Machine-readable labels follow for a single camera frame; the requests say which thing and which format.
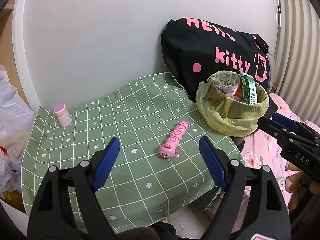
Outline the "right hand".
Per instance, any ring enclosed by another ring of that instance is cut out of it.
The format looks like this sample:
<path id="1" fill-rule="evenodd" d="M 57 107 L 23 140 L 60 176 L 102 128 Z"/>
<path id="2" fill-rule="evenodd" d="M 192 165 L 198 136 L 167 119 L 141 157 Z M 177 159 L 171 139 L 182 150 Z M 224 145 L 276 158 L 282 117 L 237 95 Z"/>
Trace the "right hand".
<path id="1" fill-rule="evenodd" d="M 290 162 L 286 163 L 285 168 L 287 171 L 297 171 L 297 173 L 288 176 L 285 180 L 285 190 L 288 193 L 292 193 L 291 199 L 287 205 L 289 213 L 291 213 L 298 205 L 298 189 L 302 185 L 302 177 L 304 173 Z"/>

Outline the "left hand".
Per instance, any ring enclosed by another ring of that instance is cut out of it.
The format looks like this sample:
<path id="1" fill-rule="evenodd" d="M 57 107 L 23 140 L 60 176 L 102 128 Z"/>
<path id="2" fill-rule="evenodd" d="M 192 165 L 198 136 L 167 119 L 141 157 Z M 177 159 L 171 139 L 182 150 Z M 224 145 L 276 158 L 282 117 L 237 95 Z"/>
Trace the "left hand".
<path id="1" fill-rule="evenodd" d="M 124 240 L 175 240 L 178 239 L 176 229 L 169 223 L 157 222 L 145 228 L 135 228 L 116 235 Z"/>

